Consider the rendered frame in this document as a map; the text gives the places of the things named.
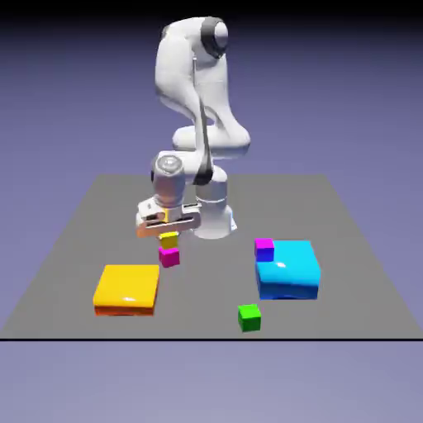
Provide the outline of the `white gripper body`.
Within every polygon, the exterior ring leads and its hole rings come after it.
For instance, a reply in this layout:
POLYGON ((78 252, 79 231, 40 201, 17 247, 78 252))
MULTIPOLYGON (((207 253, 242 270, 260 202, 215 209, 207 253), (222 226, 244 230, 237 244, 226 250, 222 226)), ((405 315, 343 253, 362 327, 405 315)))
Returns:
POLYGON ((199 211, 187 212, 183 213, 176 221, 165 222, 164 213, 154 213, 148 216, 137 213, 135 224, 135 232, 138 237, 157 237, 163 233, 198 228, 201 224, 201 214, 199 211))

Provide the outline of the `small yellow cube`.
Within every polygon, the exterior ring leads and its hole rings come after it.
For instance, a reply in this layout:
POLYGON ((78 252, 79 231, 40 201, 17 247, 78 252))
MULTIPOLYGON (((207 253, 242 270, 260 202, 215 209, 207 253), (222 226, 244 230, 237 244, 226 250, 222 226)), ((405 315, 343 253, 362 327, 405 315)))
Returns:
POLYGON ((160 247, 163 250, 171 250, 178 248, 178 235, 177 231, 170 231, 159 235, 160 247))

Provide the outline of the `small pink cube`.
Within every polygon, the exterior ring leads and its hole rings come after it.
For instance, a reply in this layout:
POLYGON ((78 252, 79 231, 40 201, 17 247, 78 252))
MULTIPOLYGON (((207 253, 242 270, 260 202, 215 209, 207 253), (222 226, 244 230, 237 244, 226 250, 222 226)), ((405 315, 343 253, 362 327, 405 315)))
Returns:
POLYGON ((163 247, 159 247, 159 261, 164 268, 170 268, 179 265, 179 248, 164 249, 163 247))

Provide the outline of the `small magenta cube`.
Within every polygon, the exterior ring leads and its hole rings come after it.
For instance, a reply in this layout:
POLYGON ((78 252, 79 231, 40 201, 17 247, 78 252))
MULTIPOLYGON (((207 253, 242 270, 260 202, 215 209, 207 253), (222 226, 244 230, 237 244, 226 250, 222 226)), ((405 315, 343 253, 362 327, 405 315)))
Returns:
POLYGON ((256 238, 254 240, 254 255, 257 262, 273 262, 274 244, 272 238, 256 238))

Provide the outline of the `small green cube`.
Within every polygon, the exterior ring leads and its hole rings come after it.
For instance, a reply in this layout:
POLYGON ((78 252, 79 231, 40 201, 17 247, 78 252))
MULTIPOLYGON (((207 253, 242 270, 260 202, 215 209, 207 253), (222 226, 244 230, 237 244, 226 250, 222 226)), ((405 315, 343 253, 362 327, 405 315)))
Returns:
POLYGON ((257 331, 261 328, 261 311, 257 304, 238 306, 238 323, 243 332, 257 331))

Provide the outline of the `large yellow box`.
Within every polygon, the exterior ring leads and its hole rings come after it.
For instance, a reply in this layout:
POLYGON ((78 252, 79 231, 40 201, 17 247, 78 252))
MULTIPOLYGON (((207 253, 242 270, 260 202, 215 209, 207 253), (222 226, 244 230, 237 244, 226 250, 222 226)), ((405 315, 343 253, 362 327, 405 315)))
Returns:
POLYGON ((97 316, 152 316, 159 286, 157 264, 108 264, 93 295, 97 316))

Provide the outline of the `large cyan box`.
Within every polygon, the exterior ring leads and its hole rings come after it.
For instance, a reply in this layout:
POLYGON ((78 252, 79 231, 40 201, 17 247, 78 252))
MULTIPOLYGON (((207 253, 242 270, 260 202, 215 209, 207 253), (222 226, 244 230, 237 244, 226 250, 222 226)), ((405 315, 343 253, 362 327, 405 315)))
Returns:
POLYGON ((273 262, 257 262, 260 300, 316 300, 321 268, 309 240, 273 240, 273 262))

